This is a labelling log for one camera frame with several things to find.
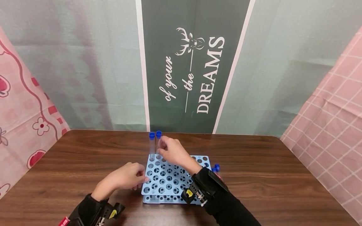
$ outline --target test tube rack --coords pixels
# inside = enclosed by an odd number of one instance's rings
[[[192,155],[202,167],[211,170],[208,156]],[[148,156],[146,175],[150,180],[143,184],[143,202],[147,204],[186,204],[181,198],[184,188],[192,184],[191,176],[185,169],[168,163],[162,156],[156,155],[151,161]],[[201,205],[198,199],[191,204]]]

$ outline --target hand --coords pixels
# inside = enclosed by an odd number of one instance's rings
[[[174,165],[182,166],[190,175],[197,174],[202,167],[193,159],[178,139],[162,136],[158,143],[160,155]]]
[[[127,163],[121,168],[111,172],[100,181],[92,193],[92,197],[97,200],[104,200],[111,196],[117,189],[141,188],[142,184],[149,181],[146,177],[145,167],[139,163]]]

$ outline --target green banner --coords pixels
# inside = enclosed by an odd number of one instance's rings
[[[248,8],[249,0],[142,0],[151,131],[213,132]]]

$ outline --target pink curtain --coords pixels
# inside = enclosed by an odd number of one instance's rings
[[[281,140],[362,225],[362,28]]]
[[[0,199],[69,131],[0,28]]]

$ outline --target black wrist strap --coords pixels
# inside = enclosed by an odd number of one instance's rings
[[[118,218],[124,209],[120,203],[112,206],[108,199],[98,202],[88,194],[69,216],[69,225],[96,226],[102,218]]]
[[[196,196],[201,201],[201,206],[203,206],[207,201],[215,198],[217,191],[229,192],[226,184],[206,167],[203,167],[197,174],[194,174],[192,179],[193,183],[189,188],[184,188],[181,194],[181,197],[188,204],[191,203]]]
[[[206,167],[203,167],[197,174],[194,174],[192,179],[207,200],[214,199],[215,193],[220,189],[229,191],[226,184]]]

